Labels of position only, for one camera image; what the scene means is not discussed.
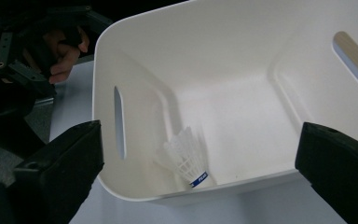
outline finger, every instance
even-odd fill
[[[24,57],[25,61],[38,73],[40,73],[42,70],[40,69],[39,65],[37,65],[36,61],[30,54],[30,52],[27,49],[24,49],[22,51],[22,56]]]
[[[82,42],[78,45],[78,47],[83,53],[87,53],[87,51],[89,51],[89,44],[90,44],[89,36],[86,34],[86,32],[84,32],[84,30],[80,26],[77,26],[77,30],[82,40]]]
[[[61,58],[50,68],[50,83],[65,81],[69,77],[72,67],[77,62],[77,58],[80,55],[79,49],[64,44],[59,44],[57,46],[57,51]]]
[[[54,54],[56,58],[59,57],[57,52],[57,45],[60,41],[63,41],[65,39],[65,34],[62,30],[52,30],[46,34],[43,35],[43,39],[48,44],[48,47],[50,48],[51,52]]]

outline shuttlecock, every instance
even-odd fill
[[[200,151],[200,143],[193,137],[190,127],[186,127],[171,141],[164,143],[156,153],[155,161],[161,166],[179,174],[192,188],[214,185],[206,169],[206,159]]]

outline gray floor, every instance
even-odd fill
[[[51,113],[53,104],[37,105],[33,111],[25,117],[30,127],[36,134],[47,143],[49,140]],[[16,155],[0,148],[0,182],[10,185],[14,182],[13,168],[16,167],[22,159]]]

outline blue label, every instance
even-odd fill
[[[208,173],[203,173],[202,175],[200,175],[199,178],[197,178],[195,181],[193,181],[192,183],[190,183],[191,188],[195,188],[198,184],[200,184],[204,179],[206,179],[206,177],[208,177]]]

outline storage bin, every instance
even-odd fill
[[[94,61],[100,181],[127,201],[172,204],[301,177],[304,121],[358,140],[351,50],[358,53],[358,0],[199,0],[114,23]],[[186,126],[216,186],[191,189],[154,163],[156,149]]]

